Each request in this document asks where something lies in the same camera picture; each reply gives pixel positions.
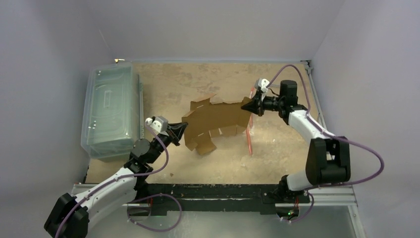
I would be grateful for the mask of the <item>brown cardboard box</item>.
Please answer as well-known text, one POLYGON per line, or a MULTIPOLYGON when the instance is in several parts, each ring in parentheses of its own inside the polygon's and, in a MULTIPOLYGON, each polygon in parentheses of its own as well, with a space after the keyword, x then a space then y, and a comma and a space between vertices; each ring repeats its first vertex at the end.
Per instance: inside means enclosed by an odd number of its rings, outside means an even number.
POLYGON ((188 124, 183 135, 185 146, 199 155, 216 149, 213 138, 241 134, 249 125, 251 113, 241 109, 251 101, 249 97, 232 102, 212 102, 214 96, 210 93, 192 100, 190 111, 182 117, 182 122, 188 124))

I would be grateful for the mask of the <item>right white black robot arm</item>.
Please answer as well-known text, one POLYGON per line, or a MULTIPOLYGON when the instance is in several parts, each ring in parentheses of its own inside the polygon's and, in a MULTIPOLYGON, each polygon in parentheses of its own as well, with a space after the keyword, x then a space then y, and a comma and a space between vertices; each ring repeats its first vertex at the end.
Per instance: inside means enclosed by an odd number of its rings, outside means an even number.
POLYGON ((267 193, 268 197, 294 202, 307 188, 349 181, 350 146, 344 138, 325 135, 325 128, 314 120, 305 106, 298 103, 295 81, 281 81, 279 93, 275 96, 267 96, 268 85, 267 79, 257 80, 254 96, 241 108, 259 117, 265 111, 278 112, 279 117, 309 145, 305 169, 283 176, 277 188, 267 193))

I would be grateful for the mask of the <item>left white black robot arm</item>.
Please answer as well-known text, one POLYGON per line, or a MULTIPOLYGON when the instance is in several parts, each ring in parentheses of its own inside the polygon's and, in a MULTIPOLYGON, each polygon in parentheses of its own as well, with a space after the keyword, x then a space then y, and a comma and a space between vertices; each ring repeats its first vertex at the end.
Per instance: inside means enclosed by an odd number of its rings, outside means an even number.
POLYGON ((44 224, 44 230, 53 238, 84 238, 105 216, 128 202, 146 200, 146 178, 157 173, 150 165, 161 155, 169 161, 168 146, 179 146, 186 122, 159 122, 160 117, 148 118, 145 128, 153 135, 151 141, 139 139, 129 154, 128 161, 112 176, 96 186, 58 198, 44 224))

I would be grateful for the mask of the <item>clear plastic storage bin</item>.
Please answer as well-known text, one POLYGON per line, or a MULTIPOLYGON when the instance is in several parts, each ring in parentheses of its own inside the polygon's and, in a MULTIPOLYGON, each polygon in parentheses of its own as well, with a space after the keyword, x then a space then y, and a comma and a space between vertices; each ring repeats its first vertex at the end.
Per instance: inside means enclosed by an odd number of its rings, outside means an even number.
POLYGON ((91 159, 128 154, 143 137, 143 85, 130 62, 90 71, 81 146, 91 159))

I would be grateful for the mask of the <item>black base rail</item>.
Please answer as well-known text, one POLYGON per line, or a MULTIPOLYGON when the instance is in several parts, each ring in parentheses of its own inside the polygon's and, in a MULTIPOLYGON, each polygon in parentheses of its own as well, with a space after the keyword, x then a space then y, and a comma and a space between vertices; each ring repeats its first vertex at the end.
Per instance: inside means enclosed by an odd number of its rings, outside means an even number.
POLYGON ((311 200, 303 192, 280 197, 276 184, 147 183, 129 203, 143 204, 153 216, 169 211, 258 212, 261 215, 298 215, 311 200))

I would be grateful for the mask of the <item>aluminium frame rail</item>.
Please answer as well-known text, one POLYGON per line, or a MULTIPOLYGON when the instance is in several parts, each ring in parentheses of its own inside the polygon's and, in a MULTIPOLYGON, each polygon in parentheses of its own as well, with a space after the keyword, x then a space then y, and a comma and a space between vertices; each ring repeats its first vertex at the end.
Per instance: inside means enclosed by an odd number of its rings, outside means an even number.
MULTIPOLYGON (((356 198, 350 187, 317 188, 310 192, 304 192, 304 195, 311 200, 311 203, 299 206, 298 210, 300 208, 308 209, 310 206, 351 206, 356 204, 356 198)), ((289 214, 287 217, 279 216, 284 220, 289 219, 291 221, 298 218, 298 215, 292 214, 289 214)))

